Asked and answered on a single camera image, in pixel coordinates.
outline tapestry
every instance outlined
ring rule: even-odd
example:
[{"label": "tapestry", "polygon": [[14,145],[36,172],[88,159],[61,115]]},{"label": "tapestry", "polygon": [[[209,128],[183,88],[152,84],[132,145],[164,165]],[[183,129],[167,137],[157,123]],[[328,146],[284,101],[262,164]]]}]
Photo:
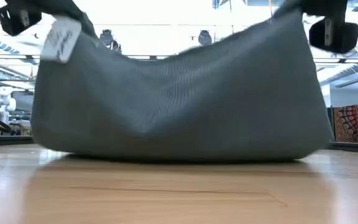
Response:
[{"label": "tapestry", "polygon": [[337,142],[358,142],[358,105],[334,109]]}]

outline paper label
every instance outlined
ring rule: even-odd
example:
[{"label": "paper label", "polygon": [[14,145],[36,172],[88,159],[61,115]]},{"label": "paper label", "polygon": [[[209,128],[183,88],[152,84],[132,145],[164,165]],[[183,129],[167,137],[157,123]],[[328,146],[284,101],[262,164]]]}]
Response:
[{"label": "paper label", "polygon": [[69,17],[56,16],[44,47],[40,54],[41,60],[53,60],[67,63],[81,33],[81,23]]}]

